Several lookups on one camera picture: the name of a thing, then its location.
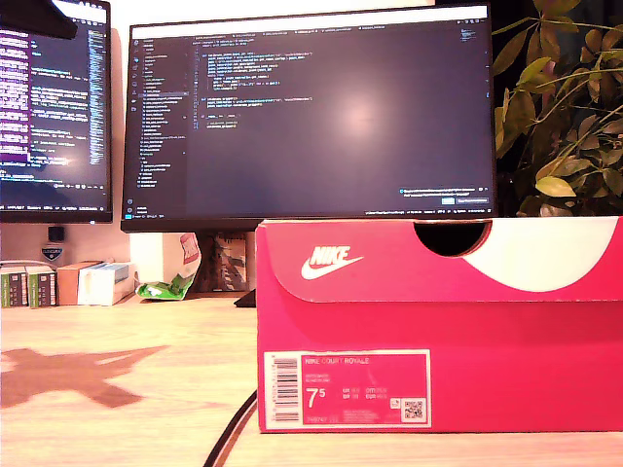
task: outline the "monitor bezel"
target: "monitor bezel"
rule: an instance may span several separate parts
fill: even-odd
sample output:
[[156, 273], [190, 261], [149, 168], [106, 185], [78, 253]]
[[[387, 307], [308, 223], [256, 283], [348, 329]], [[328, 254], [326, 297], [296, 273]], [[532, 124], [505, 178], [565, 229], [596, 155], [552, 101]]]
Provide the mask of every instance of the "monitor bezel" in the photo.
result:
[[[131, 56], [131, 41], [133, 37], [134, 28], [149, 27], [149, 26], [170, 26], [170, 25], [186, 25], [186, 24], [200, 24], [200, 23], [224, 23], [224, 22], [238, 22], [246, 20], [261, 20], [261, 19], [275, 19], [275, 18], [311, 18], [311, 17], [324, 17], [334, 15], [348, 15], [348, 14], [365, 14], [365, 13], [378, 13], [378, 12], [399, 12], [399, 11], [413, 11], [413, 10], [441, 10], [441, 9], [456, 9], [460, 7], [487, 7], [487, 20], [486, 25], [488, 27], [488, 47], [489, 47], [489, 68], [493, 67], [493, 40], [492, 40], [492, 18], [491, 18], [491, 4], [490, 2], [476, 2], [476, 3], [460, 3], [455, 5], [428, 5], [428, 6], [413, 6], [413, 7], [398, 7], [398, 8], [381, 8], [381, 9], [367, 9], [367, 10], [347, 10], [347, 11], [335, 11], [335, 12], [318, 12], [318, 13], [306, 13], [297, 15], [273, 15], [262, 17], [246, 17], [246, 18], [216, 18], [216, 19], [204, 19], [204, 20], [188, 20], [188, 21], [170, 21], [170, 22], [153, 22], [153, 23], [141, 23], [133, 24], [129, 27], [129, 39], [128, 39], [128, 60]], [[493, 187], [493, 206], [490, 213], [464, 213], [464, 214], [448, 214], [440, 217], [436, 214], [418, 214], [417, 216], [404, 216], [404, 215], [386, 215], [386, 216], [366, 216], [360, 215], [323, 215], [321, 213], [306, 213], [305, 215], [276, 215], [266, 217], [180, 217], [180, 218], [154, 218], [154, 219], [124, 219], [124, 213], [122, 212], [121, 230], [126, 233], [171, 233], [171, 232], [197, 232], [197, 231], [214, 231], [214, 232], [253, 232], [257, 226], [266, 219], [276, 220], [407, 220], [417, 222], [439, 222], [439, 223], [463, 223], [463, 222], [479, 222], [483, 220], [492, 219], [498, 216], [497, 208], [497, 189], [496, 189], [496, 168], [495, 168], [495, 103], [494, 103], [494, 85], [493, 85], [493, 73], [490, 72], [489, 79], [490, 89], [490, 125], [492, 135], [492, 187]], [[129, 100], [130, 89], [127, 89], [127, 102]], [[126, 106], [126, 134], [128, 134], [128, 116], [129, 110]], [[125, 141], [124, 151], [124, 166], [128, 157], [128, 139]], [[126, 199], [126, 174], [124, 173], [123, 183], [123, 198], [122, 198], [122, 211], [124, 202]]]
[[106, 95], [104, 99], [106, 105], [106, 119], [107, 125], [104, 129], [104, 137], [108, 143], [108, 163], [106, 183], [108, 188], [108, 195], [106, 197], [107, 206], [103, 211], [51, 211], [51, 210], [14, 210], [4, 209], [0, 210], [0, 222], [2, 223], [24, 223], [24, 224], [87, 224], [87, 223], [112, 223], [113, 221], [113, 178], [112, 178], [112, 159], [113, 159], [113, 138], [112, 138], [112, 40], [111, 40], [111, 17], [110, 17], [110, 3], [106, 0], [91, 0], [93, 5], [100, 5], [106, 10], [106, 57], [104, 60], [108, 67], [105, 73], [104, 79], [106, 80]]

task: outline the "black cable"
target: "black cable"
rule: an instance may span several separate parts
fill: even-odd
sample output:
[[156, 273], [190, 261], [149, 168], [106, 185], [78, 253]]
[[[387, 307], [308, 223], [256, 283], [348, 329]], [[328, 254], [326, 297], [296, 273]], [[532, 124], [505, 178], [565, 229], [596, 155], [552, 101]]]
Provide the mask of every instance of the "black cable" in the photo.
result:
[[244, 422], [246, 422], [247, 417], [253, 413], [255, 410], [255, 405], [257, 403], [257, 389], [253, 391], [253, 394], [249, 396], [249, 398], [244, 401], [242, 407], [238, 409], [236, 414], [232, 417], [231, 421], [227, 425], [227, 428], [223, 431], [223, 434], [218, 439], [214, 448], [210, 452], [210, 455], [207, 457], [207, 460], [203, 464], [203, 467], [215, 467], [217, 465], [217, 461], [219, 457], [226, 452], [227, 444], [232, 440], [233, 435], [236, 433], [237, 428]]

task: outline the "cardboard box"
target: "cardboard box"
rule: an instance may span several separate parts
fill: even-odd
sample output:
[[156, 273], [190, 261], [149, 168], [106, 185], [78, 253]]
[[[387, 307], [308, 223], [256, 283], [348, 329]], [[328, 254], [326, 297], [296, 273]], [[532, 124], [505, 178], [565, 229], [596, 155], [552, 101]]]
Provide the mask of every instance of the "cardboard box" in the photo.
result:
[[134, 291], [135, 267], [102, 263], [80, 269], [78, 305], [114, 305]]
[[80, 277], [80, 269], [98, 265], [99, 263], [99, 261], [84, 261], [82, 263], [56, 269], [59, 305], [78, 304], [78, 278]]
[[0, 268], [0, 294], [3, 308], [28, 305], [28, 281], [26, 269], [19, 267]]
[[215, 236], [214, 241], [217, 263], [217, 283], [214, 290], [247, 290], [244, 233], [220, 233]]
[[26, 266], [31, 308], [56, 305], [56, 272], [48, 266]]
[[256, 242], [262, 432], [623, 430], [623, 220], [495, 219], [461, 257], [409, 221]]

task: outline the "computer monitor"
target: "computer monitor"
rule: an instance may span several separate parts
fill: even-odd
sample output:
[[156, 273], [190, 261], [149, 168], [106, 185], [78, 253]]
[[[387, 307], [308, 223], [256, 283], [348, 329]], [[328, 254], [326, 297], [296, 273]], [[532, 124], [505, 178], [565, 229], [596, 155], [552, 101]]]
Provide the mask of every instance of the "computer monitor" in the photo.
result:
[[487, 5], [130, 28], [122, 229], [495, 216]]
[[0, 220], [111, 222], [110, 5], [54, 5], [74, 39], [0, 28]]

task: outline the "qr code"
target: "qr code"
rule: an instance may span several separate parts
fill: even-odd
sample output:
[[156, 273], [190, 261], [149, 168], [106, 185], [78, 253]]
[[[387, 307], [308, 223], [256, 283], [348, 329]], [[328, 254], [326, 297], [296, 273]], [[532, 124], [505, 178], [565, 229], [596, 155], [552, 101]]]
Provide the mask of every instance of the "qr code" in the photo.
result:
[[403, 423], [426, 423], [426, 399], [402, 399], [401, 415]]

